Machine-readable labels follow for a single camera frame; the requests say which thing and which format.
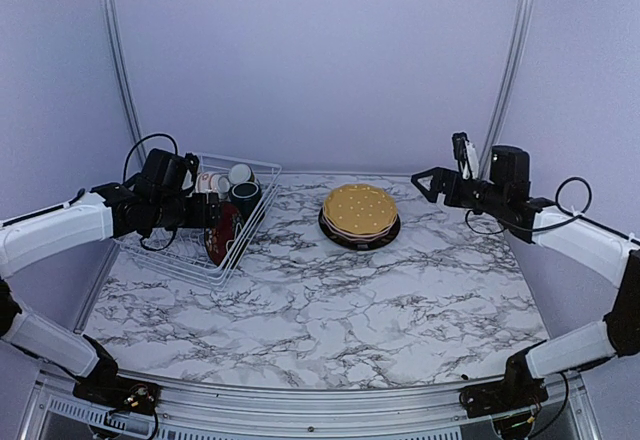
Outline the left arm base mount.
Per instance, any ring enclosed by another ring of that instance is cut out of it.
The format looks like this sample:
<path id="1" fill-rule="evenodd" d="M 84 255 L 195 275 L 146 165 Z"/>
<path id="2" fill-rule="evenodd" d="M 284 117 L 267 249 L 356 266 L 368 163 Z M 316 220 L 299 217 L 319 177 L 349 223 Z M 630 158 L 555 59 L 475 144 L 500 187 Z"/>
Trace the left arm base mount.
<path id="1" fill-rule="evenodd" d="M 115 412 L 133 412 L 152 416 L 159 398 L 160 386 L 152 382 L 118 376 L 107 386 L 76 383 L 73 395 Z"/>

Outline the black rimmed cream plate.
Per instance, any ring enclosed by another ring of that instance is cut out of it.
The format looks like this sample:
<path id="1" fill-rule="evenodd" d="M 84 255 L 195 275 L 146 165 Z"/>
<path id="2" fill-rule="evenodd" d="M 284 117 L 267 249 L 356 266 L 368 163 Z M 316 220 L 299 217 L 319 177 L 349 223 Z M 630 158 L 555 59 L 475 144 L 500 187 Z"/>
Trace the black rimmed cream plate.
<path id="1" fill-rule="evenodd" d="M 329 240 L 341 247 L 354 251 L 372 251 L 389 245 L 396 239 L 401 230 L 401 219 L 397 216 L 387 233 L 369 240 L 350 240 L 342 234 L 335 233 L 330 229 L 329 222 L 325 219 L 323 211 L 318 213 L 318 225 Z"/>

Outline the dark red floral plate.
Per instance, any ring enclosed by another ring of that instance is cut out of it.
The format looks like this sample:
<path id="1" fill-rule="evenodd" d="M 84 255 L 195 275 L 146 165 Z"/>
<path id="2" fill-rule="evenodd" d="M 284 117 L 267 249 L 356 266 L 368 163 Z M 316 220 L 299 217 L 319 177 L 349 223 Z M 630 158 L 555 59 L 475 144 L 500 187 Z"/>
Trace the dark red floral plate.
<path id="1" fill-rule="evenodd" d="M 221 266 L 244 227 L 239 209 L 230 202 L 220 204 L 220 217 L 215 227 L 204 232 L 205 250 L 215 266 Z"/>

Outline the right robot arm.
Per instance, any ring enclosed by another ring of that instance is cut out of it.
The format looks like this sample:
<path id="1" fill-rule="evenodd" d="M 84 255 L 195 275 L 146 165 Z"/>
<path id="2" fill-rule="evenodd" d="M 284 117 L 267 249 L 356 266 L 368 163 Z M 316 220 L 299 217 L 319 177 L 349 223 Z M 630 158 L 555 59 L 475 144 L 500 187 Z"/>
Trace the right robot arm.
<path id="1" fill-rule="evenodd" d="M 592 367 L 639 352 L 639 242 L 571 211 L 558 198 L 530 195 L 530 156 L 519 147 L 496 145 L 490 173 L 478 175 L 476 152 L 464 135 L 453 139 L 456 169 L 435 167 L 412 175 L 412 184 L 431 203 L 493 217 L 528 243 L 556 251 L 596 272 L 617 290 L 609 313 L 560 337 L 512 355 L 495 398 L 515 408 L 552 374 Z"/>

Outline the pink bear plate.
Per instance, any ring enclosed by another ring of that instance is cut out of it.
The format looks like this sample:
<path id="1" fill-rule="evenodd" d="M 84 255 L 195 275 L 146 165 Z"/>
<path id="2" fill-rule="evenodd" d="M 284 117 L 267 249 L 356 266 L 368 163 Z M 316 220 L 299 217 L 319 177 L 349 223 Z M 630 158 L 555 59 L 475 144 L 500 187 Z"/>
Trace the pink bear plate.
<path id="1" fill-rule="evenodd" d="M 395 227 L 399 221 L 400 221 L 400 217 L 396 216 L 394 218 L 394 221 L 386 229 L 383 229 L 380 232 L 371 233 L 371 234 L 356 234 L 356 233 L 350 233 L 346 230 L 339 229 L 329 219 L 327 219 L 323 213 L 320 213 L 320 216 L 319 216 L 319 222 L 325 225 L 332 233 L 338 234 L 339 236 L 342 236 L 351 241 L 356 241 L 356 240 L 372 241 L 372 240 L 381 238 L 389 234 L 392 228 Z"/>

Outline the yellow polka dot plate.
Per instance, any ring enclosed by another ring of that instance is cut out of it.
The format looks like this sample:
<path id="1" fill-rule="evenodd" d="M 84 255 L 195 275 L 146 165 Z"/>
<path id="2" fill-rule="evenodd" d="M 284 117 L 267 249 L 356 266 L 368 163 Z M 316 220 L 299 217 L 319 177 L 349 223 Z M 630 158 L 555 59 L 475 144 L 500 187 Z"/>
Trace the yellow polka dot plate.
<path id="1" fill-rule="evenodd" d="M 329 192 L 322 211 L 336 227 L 356 234 L 371 234 L 386 229 L 398 208 L 393 197 L 370 184 L 345 184 Z"/>

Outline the mauve polka dot plate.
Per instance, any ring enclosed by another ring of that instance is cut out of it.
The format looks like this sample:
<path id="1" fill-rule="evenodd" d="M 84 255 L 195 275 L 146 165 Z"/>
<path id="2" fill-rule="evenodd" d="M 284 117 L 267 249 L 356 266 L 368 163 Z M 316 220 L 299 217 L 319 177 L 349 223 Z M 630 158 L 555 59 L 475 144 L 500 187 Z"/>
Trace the mauve polka dot plate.
<path id="1" fill-rule="evenodd" d="M 338 229 L 331 222 L 321 221 L 320 224 L 324 227 L 327 227 L 330 232 L 338 235 L 339 237 L 347 241 L 354 242 L 354 243 L 369 243 L 369 242 L 381 239 L 386 235 L 389 235 L 395 227 L 399 227 L 401 225 L 401 222 L 400 222 L 400 218 L 397 218 L 396 221 L 389 228 L 374 234 L 348 233 L 346 231 Z"/>

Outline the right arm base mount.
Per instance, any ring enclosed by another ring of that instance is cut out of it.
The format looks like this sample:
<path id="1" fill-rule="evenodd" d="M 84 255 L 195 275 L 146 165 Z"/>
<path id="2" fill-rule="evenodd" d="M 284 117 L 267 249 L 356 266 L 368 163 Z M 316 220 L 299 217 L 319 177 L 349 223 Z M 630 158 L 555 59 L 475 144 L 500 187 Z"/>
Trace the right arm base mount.
<path id="1" fill-rule="evenodd" d="M 469 418 L 506 413 L 543 403 L 549 398 L 542 380 L 486 382 L 462 388 L 459 402 Z"/>

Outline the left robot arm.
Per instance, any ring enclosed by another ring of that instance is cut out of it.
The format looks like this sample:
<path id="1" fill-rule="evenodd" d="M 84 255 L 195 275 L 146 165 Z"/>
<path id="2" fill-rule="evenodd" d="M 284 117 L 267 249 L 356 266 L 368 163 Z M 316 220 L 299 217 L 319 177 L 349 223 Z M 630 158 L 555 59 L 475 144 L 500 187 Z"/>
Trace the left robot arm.
<path id="1" fill-rule="evenodd" d="M 72 200 L 1 224 L 1 339 L 66 371 L 106 405 L 125 398 L 113 357 L 95 340 L 75 334 L 22 305 L 6 280 L 22 269 L 84 244 L 156 229 L 212 228 L 221 217 L 215 193 L 198 193 L 199 159 L 152 150 L 121 182 L 80 191 Z"/>

